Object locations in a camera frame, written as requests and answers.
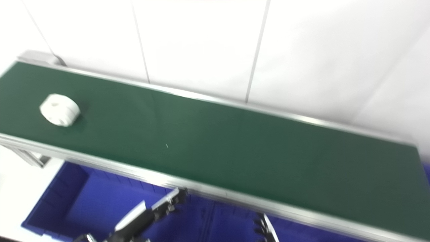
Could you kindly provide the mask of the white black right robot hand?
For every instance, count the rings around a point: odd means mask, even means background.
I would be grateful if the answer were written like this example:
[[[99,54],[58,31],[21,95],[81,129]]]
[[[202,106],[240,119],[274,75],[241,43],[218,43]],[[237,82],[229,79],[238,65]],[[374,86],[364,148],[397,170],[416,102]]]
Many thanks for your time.
[[[256,213],[257,218],[253,220],[254,232],[258,234],[257,242],[279,242],[275,229],[265,213]]]

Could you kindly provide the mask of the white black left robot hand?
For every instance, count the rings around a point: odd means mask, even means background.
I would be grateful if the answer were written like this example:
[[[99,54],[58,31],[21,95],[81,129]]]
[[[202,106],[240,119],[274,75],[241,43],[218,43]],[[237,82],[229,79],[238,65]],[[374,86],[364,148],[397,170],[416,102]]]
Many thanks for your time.
[[[151,207],[147,208],[145,201],[140,202],[129,211],[114,228],[114,232],[106,242],[132,242],[155,222],[175,212],[175,206],[186,202],[188,191],[175,188]]]

